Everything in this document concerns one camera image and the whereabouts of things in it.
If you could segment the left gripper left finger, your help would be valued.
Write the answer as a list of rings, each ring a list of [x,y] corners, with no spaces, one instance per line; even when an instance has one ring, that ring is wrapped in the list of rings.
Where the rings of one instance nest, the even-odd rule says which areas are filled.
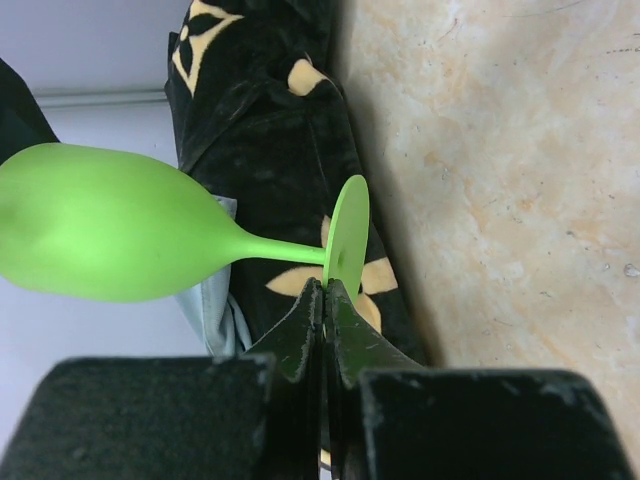
[[[317,478],[322,313],[310,280],[240,356],[58,363],[26,407],[2,477]]]

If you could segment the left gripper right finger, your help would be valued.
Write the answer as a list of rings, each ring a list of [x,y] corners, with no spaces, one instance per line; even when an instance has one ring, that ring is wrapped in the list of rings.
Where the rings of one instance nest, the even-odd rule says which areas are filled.
[[[596,389],[547,369],[434,369],[325,293],[331,473],[336,479],[626,479]]]

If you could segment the green wine glass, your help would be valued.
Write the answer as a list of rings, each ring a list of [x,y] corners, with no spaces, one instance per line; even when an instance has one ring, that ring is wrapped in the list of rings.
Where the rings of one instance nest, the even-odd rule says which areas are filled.
[[[337,199],[325,247],[251,234],[198,182],[145,155],[64,143],[1,167],[1,274],[21,288],[104,302],[187,290],[262,258],[318,265],[358,295],[369,231],[366,180]]]

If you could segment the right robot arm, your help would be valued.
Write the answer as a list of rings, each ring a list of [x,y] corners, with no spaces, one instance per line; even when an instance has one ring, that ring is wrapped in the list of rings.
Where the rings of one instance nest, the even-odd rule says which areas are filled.
[[[34,145],[58,142],[22,77],[0,59],[0,161]]]

